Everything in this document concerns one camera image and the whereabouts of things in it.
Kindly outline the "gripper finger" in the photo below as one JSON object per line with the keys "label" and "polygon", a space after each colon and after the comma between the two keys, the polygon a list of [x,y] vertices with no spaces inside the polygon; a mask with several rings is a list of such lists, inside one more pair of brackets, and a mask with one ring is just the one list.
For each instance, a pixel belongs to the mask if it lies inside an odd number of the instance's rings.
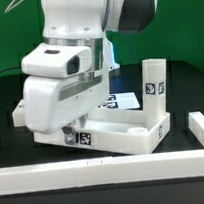
{"label": "gripper finger", "polygon": [[64,126],[62,129],[64,133],[64,142],[67,145],[75,145],[79,140],[79,133],[72,126]]}

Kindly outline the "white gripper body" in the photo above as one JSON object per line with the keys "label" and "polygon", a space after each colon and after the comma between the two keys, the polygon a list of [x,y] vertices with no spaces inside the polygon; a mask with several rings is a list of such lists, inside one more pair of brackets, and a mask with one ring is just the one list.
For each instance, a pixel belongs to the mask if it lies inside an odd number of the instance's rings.
{"label": "white gripper body", "polygon": [[105,102],[109,86],[107,68],[65,79],[30,76],[23,86],[26,126],[52,134]]}

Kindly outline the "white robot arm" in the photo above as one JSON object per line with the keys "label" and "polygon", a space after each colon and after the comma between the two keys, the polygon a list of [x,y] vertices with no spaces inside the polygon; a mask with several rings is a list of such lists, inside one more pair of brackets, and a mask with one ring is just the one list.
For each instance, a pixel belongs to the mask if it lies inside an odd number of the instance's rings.
{"label": "white robot arm", "polygon": [[44,41],[21,62],[25,123],[34,133],[63,130],[106,101],[106,31],[144,30],[157,0],[41,0]]}

